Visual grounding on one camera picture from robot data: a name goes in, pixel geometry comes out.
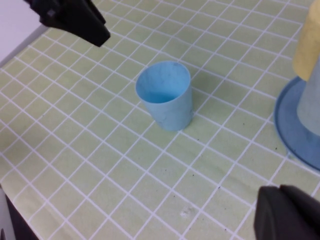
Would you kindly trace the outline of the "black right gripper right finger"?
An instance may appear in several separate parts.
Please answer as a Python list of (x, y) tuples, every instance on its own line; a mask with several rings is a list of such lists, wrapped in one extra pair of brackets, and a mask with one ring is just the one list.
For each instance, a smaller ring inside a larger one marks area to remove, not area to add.
[(262, 186), (253, 229), (257, 240), (318, 240), (320, 202), (293, 185)]

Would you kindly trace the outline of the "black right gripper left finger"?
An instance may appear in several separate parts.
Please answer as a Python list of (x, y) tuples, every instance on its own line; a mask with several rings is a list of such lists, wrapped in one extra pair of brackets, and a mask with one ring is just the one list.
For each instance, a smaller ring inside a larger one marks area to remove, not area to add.
[(106, 20), (91, 0), (28, 0), (41, 24), (101, 47), (111, 37)]

